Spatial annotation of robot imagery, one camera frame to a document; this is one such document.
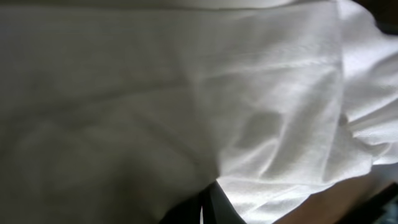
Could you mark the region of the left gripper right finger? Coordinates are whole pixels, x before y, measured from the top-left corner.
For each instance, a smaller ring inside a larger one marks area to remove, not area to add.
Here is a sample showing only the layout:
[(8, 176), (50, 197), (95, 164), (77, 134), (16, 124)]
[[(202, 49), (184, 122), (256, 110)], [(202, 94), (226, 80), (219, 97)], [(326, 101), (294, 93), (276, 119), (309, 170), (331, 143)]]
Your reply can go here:
[(246, 224), (218, 182), (213, 182), (201, 193), (201, 201), (204, 224)]

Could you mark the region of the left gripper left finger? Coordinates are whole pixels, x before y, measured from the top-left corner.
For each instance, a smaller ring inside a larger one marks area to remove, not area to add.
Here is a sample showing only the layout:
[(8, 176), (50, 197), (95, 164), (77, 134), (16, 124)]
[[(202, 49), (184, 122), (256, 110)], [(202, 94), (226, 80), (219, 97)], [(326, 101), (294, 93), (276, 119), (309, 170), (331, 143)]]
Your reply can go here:
[(197, 194), (169, 210), (159, 224), (200, 224), (201, 195)]

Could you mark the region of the white Mr Robot t-shirt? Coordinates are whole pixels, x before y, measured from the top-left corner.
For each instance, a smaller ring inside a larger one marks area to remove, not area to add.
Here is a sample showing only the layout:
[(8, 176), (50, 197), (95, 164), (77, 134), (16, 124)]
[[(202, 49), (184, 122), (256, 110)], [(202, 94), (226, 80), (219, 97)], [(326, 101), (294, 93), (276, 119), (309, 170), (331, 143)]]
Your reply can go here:
[(1, 222), (247, 223), (397, 162), (397, 38), (353, 1), (2, 1)]

